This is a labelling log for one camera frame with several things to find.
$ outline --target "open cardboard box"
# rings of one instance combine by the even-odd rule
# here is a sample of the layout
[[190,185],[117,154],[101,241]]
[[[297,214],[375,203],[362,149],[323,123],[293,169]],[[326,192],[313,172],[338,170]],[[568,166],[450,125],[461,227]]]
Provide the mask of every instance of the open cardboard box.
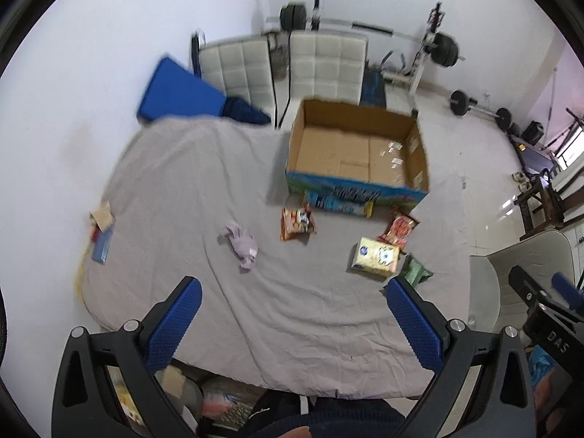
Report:
[[416,119],[380,107],[302,101],[290,135],[288,189],[413,209],[429,190]]

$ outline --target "weight plate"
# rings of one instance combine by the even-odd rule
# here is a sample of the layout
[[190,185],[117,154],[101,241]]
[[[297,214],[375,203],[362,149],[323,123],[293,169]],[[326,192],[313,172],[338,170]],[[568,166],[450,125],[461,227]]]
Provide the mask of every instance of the weight plate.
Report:
[[289,4],[282,6],[280,10],[280,28],[282,31],[292,31],[294,29],[294,6]]
[[501,107],[500,109],[497,110],[496,112],[496,122],[497,122],[497,126],[504,131],[505,133],[507,133],[507,131],[509,131],[509,128],[511,128],[511,124],[512,124],[512,117],[511,117],[511,112],[509,110],[507,110],[504,107]]
[[306,20],[306,6],[303,4],[295,4],[293,18],[294,29],[304,31],[306,29]]
[[434,47],[430,51],[431,59],[439,66],[448,68],[458,60],[458,45],[456,41],[443,32],[434,35]]
[[511,123],[511,126],[509,127],[509,129],[507,130],[507,133],[509,135],[513,135],[514,137],[519,137],[521,134],[521,131],[519,129],[519,125],[516,124],[515,122]]
[[452,46],[450,47],[450,53],[448,54],[448,58],[446,59],[446,63],[444,64],[445,68],[451,68],[456,64],[458,61],[458,44],[453,40]]
[[450,96],[450,109],[456,116],[463,116],[468,112],[470,100],[462,90],[455,90]]

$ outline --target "snack bag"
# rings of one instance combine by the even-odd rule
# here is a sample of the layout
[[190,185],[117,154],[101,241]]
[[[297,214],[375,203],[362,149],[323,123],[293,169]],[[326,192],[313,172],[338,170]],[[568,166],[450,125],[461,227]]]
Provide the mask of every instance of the snack bag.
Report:
[[316,234],[316,224],[310,204],[300,209],[282,208],[280,240],[287,241],[298,234]]
[[392,216],[393,219],[387,225],[387,229],[377,240],[403,249],[405,247],[406,237],[415,229],[419,222],[395,207],[392,209]]
[[405,278],[413,288],[416,288],[419,283],[426,281],[432,275],[434,273],[425,268],[411,253],[406,255],[402,269],[399,272],[399,276]]

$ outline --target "dumbbell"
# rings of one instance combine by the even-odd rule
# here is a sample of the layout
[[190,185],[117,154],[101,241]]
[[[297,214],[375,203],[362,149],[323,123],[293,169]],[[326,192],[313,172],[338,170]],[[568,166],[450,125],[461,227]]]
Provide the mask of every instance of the dumbbell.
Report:
[[488,108],[478,104],[476,99],[467,96],[462,90],[455,90],[450,96],[450,109],[456,116],[463,116],[469,110],[476,110],[482,114],[492,116],[497,123],[497,126],[505,133],[512,128],[511,112],[505,107],[501,107],[497,112],[491,112]]

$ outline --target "bed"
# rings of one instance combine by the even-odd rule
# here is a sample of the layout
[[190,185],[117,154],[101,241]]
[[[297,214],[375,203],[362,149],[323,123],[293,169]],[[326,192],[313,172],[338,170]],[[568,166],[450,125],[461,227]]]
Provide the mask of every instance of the bed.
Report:
[[[85,261],[82,294],[106,329],[142,318],[184,276],[203,304],[175,358],[260,387],[347,399],[421,395],[422,369],[387,308],[381,277],[349,268],[371,219],[317,211],[318,233],[281,242],[280,210],[298,206],[284,167],[289,133],[227,119],[167,118],[143,129],[104,193],[116,218],[104,265]],[[469,257],[460,176],[431,181],[411,251],[434,276],[418,291],[468,318]],[[244,271],[220,229],[235,220],[259,245]]]

